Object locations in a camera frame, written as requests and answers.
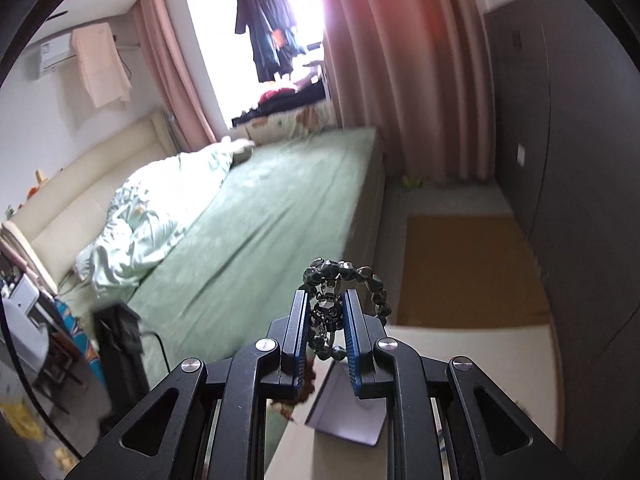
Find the black jewelry box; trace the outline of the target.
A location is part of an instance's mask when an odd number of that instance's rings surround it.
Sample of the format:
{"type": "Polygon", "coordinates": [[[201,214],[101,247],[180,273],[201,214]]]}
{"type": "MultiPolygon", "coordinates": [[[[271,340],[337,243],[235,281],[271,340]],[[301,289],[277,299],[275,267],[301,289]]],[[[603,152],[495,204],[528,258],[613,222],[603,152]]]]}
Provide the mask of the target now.
{"type": "Polygon", "coordinates": [[[305,425],[320,434],[373,448],[380,440],[385,419],[385,400],[360,400],[352,391],[347,365],[333,362],[305,425]]]}

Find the bed with green sheet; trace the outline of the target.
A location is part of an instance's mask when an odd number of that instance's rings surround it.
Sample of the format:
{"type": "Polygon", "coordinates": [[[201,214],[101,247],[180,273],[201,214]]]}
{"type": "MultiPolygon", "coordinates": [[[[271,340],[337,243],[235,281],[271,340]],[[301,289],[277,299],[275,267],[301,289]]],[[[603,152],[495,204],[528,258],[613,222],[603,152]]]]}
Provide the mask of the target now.
{"type": "MultiPolygon", "coordinates": [[[[286,315],[315,258],[371,261],[384,171],[373,128],[323,131],[258,146],[235,165],[182,241],[121,300],[159,342],[143,364],[159,382],[166,364],[188,356],[207,362],[264,336],[286,315]]],[[[62,301],[92,330],[96,298],[75,272],[62,301]]]]}

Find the green item on floor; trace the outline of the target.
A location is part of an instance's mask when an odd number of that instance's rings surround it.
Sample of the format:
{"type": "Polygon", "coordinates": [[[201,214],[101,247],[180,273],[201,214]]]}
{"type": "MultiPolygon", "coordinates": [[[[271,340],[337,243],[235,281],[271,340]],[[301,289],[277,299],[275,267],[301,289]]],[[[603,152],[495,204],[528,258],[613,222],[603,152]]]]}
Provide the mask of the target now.
{"type": "Polygon", "coordinates": [[[416,190],[417,188],[422,188],[423,181],[420,178],[410,178],[407,176],[403,176],[401,179],[402,187],[405,190],[416,190]]]}

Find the white floral duvet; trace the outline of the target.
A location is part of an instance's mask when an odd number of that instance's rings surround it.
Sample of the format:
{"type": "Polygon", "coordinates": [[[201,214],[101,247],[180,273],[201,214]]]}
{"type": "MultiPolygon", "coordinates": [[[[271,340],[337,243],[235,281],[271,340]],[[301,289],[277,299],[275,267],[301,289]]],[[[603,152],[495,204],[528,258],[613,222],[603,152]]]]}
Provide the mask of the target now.
{"type": "Polygon", "coordinates": [[[233,166],[252,156],[247,139],[209,144],[136,170],[116,190],[105,226],[77,256],[75,271],[100,301],[127,300],[186,236],[233,166]]]}

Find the floral pillow at window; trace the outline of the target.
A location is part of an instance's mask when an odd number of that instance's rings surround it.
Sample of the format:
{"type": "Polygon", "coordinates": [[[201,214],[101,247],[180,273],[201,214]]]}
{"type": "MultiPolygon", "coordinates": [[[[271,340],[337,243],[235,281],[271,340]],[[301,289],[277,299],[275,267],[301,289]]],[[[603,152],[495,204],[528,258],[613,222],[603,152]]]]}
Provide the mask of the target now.
{"type": "Polygon", "coordinates": [[[266,145],[315,136],[336,127],[333,103],[331,100],[324,100],[294,110],[251,119],[239,126],[239,133],[256,145],[266,145]]]}

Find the dark clothes pile on sill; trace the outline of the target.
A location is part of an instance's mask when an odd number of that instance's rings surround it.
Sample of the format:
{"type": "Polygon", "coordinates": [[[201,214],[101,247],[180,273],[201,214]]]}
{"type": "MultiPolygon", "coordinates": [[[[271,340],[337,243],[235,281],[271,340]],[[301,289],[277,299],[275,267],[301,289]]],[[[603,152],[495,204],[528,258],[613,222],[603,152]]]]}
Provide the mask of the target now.
{"type": "Polygon", "coordinates": [[[325,98],[326,89],[321,81],[307,84],[306,87],[297,91],[293,89],[278,90],[248,112],[243,112],[239,117],[232,118],[231,125],[239,127],[239,125],[246,124],[253,119],[295,110],[299,107],[317,103],[325,98]]]}

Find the pink curtain left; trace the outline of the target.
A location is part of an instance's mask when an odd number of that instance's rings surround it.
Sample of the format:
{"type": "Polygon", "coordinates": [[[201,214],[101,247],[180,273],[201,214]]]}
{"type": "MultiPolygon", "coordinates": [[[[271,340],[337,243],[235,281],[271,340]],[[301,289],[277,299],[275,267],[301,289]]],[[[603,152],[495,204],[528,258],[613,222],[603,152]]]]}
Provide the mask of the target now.
{"type": "Polygon", "coordinates": [[[132,8],[134,28],[146,65],[167,109],[176,118],[189,151],[216,143],[195,89],[165,0],[138,0],[132,8]]]}

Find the pink curtain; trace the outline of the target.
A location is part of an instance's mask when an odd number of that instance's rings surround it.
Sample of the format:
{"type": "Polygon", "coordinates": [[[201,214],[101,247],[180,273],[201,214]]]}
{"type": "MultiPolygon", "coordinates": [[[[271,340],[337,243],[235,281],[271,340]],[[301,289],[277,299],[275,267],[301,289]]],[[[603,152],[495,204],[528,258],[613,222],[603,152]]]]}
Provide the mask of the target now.
{"type": "Polygon", "coordinates": [[[491,178],[489,55],[475,0],[322,0],[329,92],[393,176],[491,178]]]}
{"type": "Polygon", "coordinates": [[[176,118],[189,151],[216,143],[195,89],[165,0],[138,0],[132,8],[134,28],[146,65],[167,109],[176,118]]]}

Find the beige headboard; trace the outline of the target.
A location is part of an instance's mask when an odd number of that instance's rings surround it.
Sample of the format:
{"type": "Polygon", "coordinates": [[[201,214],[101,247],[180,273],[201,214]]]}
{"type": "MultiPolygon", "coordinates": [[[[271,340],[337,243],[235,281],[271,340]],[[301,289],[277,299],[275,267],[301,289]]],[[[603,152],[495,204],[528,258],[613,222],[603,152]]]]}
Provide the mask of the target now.
{"type": "Polygon", "coordinates": [[[116,190],[138,169],[177,153],[166,116],[158,110],[50,178],[3,222],[1,234],[43,286],[57,292],[81,249],[102,232],[116,190]]]}

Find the pink curtain right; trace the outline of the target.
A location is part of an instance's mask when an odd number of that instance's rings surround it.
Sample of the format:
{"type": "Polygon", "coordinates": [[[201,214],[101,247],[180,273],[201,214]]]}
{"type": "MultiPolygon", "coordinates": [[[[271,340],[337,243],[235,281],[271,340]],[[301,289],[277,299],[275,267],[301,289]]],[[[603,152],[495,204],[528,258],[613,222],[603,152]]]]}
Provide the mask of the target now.
{"type": "Polygon", "coordinates": [[[322,0],[329,92],[393,176],[491,178],[489,55],[475,0],[322,0]]]}

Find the dark wardrobe panels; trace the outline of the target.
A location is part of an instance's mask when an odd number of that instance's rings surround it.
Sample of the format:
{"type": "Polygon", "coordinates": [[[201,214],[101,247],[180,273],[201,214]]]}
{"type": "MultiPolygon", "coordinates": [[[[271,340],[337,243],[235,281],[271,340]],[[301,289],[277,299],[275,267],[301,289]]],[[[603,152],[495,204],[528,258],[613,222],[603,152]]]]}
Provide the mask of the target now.
{"type": "Polygon", "coordinates": [[[541,268],[567,405],[629,408],[639,399],[638,68],[584,0],[513,0],[487,21],[497,178],[541,268]]]}

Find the hanging dark clothes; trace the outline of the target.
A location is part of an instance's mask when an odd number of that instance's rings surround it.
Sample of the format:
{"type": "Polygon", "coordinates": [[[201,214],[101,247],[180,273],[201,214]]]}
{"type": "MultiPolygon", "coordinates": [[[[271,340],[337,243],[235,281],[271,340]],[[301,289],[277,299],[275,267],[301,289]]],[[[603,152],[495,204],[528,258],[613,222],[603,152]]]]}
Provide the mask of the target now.
{"type": "Polygon", "coordinates": [[[235,33],[250,33],[259,82],[289,75],[306,50],[295,36],[297,23],[288,0],[236,0],[235,33]]]}

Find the pink cloth on conditioner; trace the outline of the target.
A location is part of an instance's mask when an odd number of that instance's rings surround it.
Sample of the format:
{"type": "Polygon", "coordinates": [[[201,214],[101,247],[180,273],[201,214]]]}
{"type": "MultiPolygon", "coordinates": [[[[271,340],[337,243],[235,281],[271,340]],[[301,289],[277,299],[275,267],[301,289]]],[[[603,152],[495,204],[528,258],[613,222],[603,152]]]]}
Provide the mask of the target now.
{"type": "Polygon", "coordinates": [[[111,25],[96,23],[72,31],[80,79],[94,107],[130,101],[131,84],[120,60],[111,25]]]}

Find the white wall socket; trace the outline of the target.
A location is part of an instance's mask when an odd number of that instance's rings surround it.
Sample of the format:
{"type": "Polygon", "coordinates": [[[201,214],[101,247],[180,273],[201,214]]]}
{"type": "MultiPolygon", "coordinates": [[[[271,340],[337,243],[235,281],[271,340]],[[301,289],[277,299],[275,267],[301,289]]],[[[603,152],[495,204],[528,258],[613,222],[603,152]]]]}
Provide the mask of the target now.
{"type": "Polygon", "coordinates": [[[518,144],[516,147],[516,162],[518,166],[524,167],[526,161],[526,151],[522,144],[518,144]]]}

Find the wall air conditioner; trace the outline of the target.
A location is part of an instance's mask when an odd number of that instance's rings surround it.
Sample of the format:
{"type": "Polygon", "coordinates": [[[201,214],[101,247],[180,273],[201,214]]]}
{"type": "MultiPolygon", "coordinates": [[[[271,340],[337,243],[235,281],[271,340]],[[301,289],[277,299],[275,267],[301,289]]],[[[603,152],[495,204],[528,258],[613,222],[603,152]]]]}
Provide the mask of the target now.
{"type": "Polygon", "coordinates": [[[51,38],[40,44],[38,77],[42,78],[54,72],[58,66],[70,61],[76,56],[72,45],[72,34],[51,38]]]}

